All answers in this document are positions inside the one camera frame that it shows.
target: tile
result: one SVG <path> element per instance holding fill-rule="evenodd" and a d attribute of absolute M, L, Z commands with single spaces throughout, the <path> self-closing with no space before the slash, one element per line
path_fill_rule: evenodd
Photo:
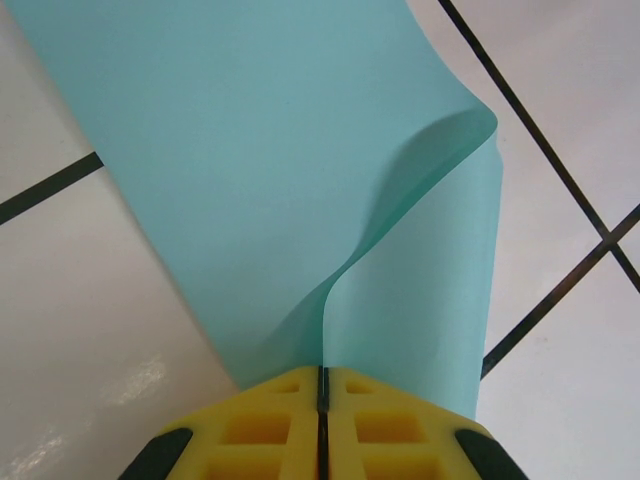
<path fill-rule="evenodd" d="M 91 151 L 0 1 L 0 202 Z"/>
<path fill-rule="evenodd" d="M 453 3 L 614 228 L 640 203 L 640 3 Z"/>
<path fill-rule="evenodd" d="M 449 68 L 498 117 L 504 162 L 486 350 L 575 267 L 600 237 L 436 2 L 410 2 Z"/>
<path fill-rule="evenodd" d="M 478 420 L 530 478 L 637 478 L 638 311 L 607 254 L 482 381 Z"/>
<path fill-rule="evenodd" d="M 640 223 L 637 223 L 622 240 L 618 242 L 635 269 L 640 272 Z"/>
<path fill-rule="evenodd" d="M 0 227 L 0 258 L 0 478 L 117 478 L 235 392 L 104 169 Z"/>

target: white tile floor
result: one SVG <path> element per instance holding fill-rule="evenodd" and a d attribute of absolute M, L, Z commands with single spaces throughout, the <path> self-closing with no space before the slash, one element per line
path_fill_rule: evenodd
<path fill-rule="evenodd" d="M 600 237 L 442 9 L 410 3 L 500 120 L 489 350 Z M 640 203 L 640 7 L 613 3 L 454 1 L 610 229 Z M 90 151 L 0 0 L 0 203 Z M 620 245 L 640 268 L 640 225 Z M 104 170 L 0 226 L 0 258 L 1 480 L 115 478 L 233 391 Z M 640 475 L 639 298 L 607 255 L 483 381 L 479 420 L 531 478 Z"/>

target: glossy floor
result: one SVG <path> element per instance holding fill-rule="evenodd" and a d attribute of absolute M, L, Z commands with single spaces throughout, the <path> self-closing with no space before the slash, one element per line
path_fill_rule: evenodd
<path fill-rule="evenodd" d="M 640 203 L 640 6 L 453 3 L 613 230 Z M 500 120 L 489 352 L 602 231 L 443 8 L 410 4 Z M 89 152 L 0 3 L 0 203 Z M 619 245 L 640 269 L 640 225 Z M 116 478 L 159 426 L 234 392 L 104 169 L 0 226 L 0 258 L 0 479 Z M 620 258 L 545 300 L 555 306 L 482 382 L 478 419 L 531 478 L 640 473 L 640 297 Z"/>

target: black rubber pad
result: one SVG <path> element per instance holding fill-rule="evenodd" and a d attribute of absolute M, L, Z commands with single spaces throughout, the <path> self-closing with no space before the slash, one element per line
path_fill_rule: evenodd
<path fill-rule="evenodd" d="M 153 438 L 119 480 L 165 480 L 192 436 L 188 428 L 178 428 Z"/>
<path fill-rule="evenodd" d="M 456 440 L 482 480 L 527 480 L 527 476 L 494 439 L 473 430 L 458 430 Z"/>

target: paper sheet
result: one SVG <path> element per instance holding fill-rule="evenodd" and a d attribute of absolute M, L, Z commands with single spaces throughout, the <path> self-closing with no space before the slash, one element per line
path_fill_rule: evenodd
<path fill-rule="evenodd" d="M 397 0 L 8 0 L 242 387 L 344 365 L 473 416 L 494 116 Z"/>

